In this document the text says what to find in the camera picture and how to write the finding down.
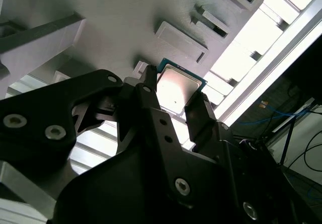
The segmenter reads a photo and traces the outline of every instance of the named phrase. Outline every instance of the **wire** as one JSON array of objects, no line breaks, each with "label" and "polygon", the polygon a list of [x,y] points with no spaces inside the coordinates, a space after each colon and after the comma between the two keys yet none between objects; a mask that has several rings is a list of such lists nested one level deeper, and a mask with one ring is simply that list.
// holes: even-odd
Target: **wire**
[{"label": "wire", "polygon": [[284,113],[284,112],[280,112],[280,111],[276,110],[274,107],[271,107],[270,105],[266,105],[266,107],[269,108],[270,110],[272,110],[280,115],[284,115],[284,116],[299,116],[299,115],[306,113],[306,110],[303,110],[299,113]]},{"label": "wire", "polygon": [[283,115],[279,115],[279,116],[275,116],[275,117],[270,117],[270,118],[265,118],[265,119],[262,119],[262,120],[259,120],[259,121],[255,121],[255,122],[239,122],[239,124],[242,124],[242,125],[253,125],[253,124],[259,124],[259,123],[262,123],[262,122],[267,122],[267,121],[270,121],[271,119],[276,119],[276,118],[281,118],[281,117],[284,117]]},{"label": "wire", "polygon": [[320,190],[316,189],[316,188],[314,187],[314,185],[312,185],[312,184],[308,183],[307,181],[305,181],[305,180],[303,180],[303,179],[299,178],[299,177],[298,177],[298,176],[296,176],[296,175],[292,175],[292,177],[294,177],[294,178],[296,178],[296,179],[298,179],[298,180],[302,181],[303,183],[307,184],[308,186],[310,186],[311,188],[313,188],[314,190],[316,190],[318,193],[322,194],[322,191],[320,191]]},{"label": "wire", "polygon": [[314,171],[317,171],[317,172],[322,172],[322,170],[314,169],[314,168],[312,168],[310,165],[308,165],[308,163],[307,163],[307,161],[306,161],[306,152],[308,151],[307,149],[308,149],[308,147],[310,146],[310,144],[311,144],[311,142],[313,141],[313,139],[315,139],[315,137],[316,137],[316,136],[318,136],[320,133],[322,133],[322,130],[321,130],[321,131],[319,131],[319,132],[317,132],[317,133],[316,133],[316,134],[311,138],[311,140],[308,142],[308,144],[307,144],[307,146],[306,146],[306,148],[305,148],[305,151],[304,151],[304,162],[305,162],[306,166],[307,166],[308,168],[310,168],[311,170],[314,170]]},{"label": "wire", "polygon": [[288,171],[290,168],[291,168],[291,166],[300,158],[300,157],[302,157],[306,152],[308,152],[308,151],[310,151],[311,149],[313,149],[313,148],[315,148],[315,147],[319,147],[319,146],[322,146],[322,143],[320,143],[320,144],[317,144],[317,145],[315,145],[315,146],[313,146],[313,147],[310,147],[310,148],[308,148],[306,151],[304,151],[303,153],[301,153],[296,159],[294,159],[293,160],[293,162],[287,167],[287,169],[286,169],[286,171]]},{"label": "wire", "polygon": [[322,198],[316,198],[316,197],[311,196],[311,192],[313,189],[315,189],[315,188],[313,186],[311,186],[311,188],[307,191],[307,197],[309,199],[313,199],[313,200],[322,200]]},{"label": "wire", "polygon": [[265,118],[265,119],[262,119],[262,120],[259,120],[259,121],[255,121],[255,122],[239,122],[237,121],[239,124],[242,124],[242,125],[253,125],[253,124],[259,124],[259,123],[262,123],[262,122],[267,122],[267,121],[272,121],[273,119],[276,119],[276,118],[281,118],[281,117],[285,117],[285,116],[300,116],[300,115],[303,115],[305,113],[307,113],[306,110],[303,110],[297,114],[288,114],[288,113],[282,113],[282,112],[279,112],[279,111],[276,111],[278,114],[280,114],[279,116],[271,116],[270,118]]}]

